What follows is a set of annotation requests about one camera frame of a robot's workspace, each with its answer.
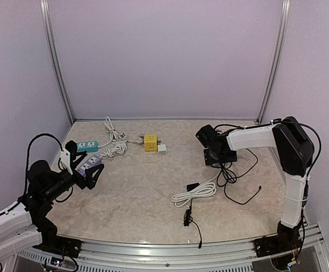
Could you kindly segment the purple power strip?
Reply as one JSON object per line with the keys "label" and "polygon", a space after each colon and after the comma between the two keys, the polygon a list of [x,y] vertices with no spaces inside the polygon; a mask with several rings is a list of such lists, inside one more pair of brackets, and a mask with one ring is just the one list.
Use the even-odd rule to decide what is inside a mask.
{"label": "purple power strip", "polygon": [[83,176],[86,177],[86,170],[95,167],[102,163],[101,157],[98,155],[91,155],[86,161],[84,161],[76,170]]}

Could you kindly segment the white plug adapter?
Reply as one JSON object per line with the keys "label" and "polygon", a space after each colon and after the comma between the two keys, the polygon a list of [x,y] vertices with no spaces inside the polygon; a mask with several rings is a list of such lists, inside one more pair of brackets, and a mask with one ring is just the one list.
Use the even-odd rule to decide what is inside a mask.
{"label": "white plug adapter", "polygon": [[158,152],[159,155],[166,155],[167,154],[166,144],[158,144],[157,145],[157,152]]}

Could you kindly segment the yellow cube socket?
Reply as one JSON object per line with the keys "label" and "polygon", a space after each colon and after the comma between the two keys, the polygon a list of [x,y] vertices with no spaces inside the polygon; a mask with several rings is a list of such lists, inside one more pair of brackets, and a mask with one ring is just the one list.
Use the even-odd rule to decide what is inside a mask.
{"label": "yellow cube socket", "polygon": [[143,143],[145,152],[157,151],[158,143],[156,134],[145,134]]}

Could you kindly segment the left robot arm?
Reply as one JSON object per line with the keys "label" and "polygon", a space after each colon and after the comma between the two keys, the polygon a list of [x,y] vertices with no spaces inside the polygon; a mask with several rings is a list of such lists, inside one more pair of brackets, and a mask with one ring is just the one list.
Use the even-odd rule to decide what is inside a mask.
{"label": "left robot arm", "polygon": [[46,216],[59,197],[66,191],[93,189],[104,170],[102,160],[94,155],[87,159],[86,151],[69,141],[60,145],[59,171],[50,168],[45,160],[25,166],[24,193],[0,211],[0,271],[2,262],[17,253],[34,247],[44,252],[59,254],[58,268],[79,256],[82,242],[57,234],[57,227]]}

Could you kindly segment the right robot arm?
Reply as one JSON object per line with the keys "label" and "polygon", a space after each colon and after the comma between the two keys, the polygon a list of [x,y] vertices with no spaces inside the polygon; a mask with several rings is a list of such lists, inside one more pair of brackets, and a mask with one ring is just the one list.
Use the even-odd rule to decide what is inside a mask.
{"label": "right robot arm", "polygon": [[266,124],[237,126],[233,124],[205,125],[196,133],[197,140],[204,147],[208,165],[218,165],[225,182],[220,185],[224,192],[229,184],[239,179],[225,167],[234,163],[237,152],[267,149],[285,185],[284,206],[276,233],[254,240],[257,257],[274,254],[288,254],[295,251],[297,260],[305,243],[305,207],[309,197],[310,172],[321,154],[321,147],[315,147],[307,130],[317,131],[293,116],[277,118]]}

